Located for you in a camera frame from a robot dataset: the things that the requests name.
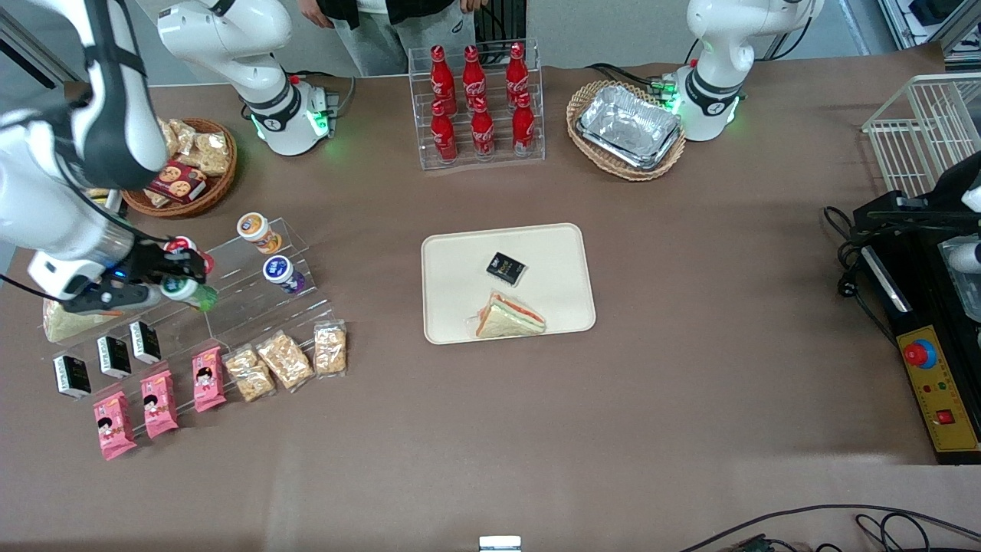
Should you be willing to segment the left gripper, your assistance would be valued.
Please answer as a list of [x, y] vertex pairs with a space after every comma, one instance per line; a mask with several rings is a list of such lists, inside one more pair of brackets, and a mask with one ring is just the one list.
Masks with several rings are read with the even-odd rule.
[[935, 227], [956, 233], [979, 231], [980, 151], [954, 164], [930, 192], [930, 211], [869, 211], [873, 227]]

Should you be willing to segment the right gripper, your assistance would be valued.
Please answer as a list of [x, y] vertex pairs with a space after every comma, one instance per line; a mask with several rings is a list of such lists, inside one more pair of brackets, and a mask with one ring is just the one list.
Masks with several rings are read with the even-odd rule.
[[205, 261], [192, 248], [167, 249], [152, 245], [152, 275], [130, 283], [122, 263], [134, 244], [99, 248], [86, 258], [63, 261], [48, 252], [35, 252], [28, 275], [58, 303], [156, 303], [165, 297], [171, 278], [206, 279]]

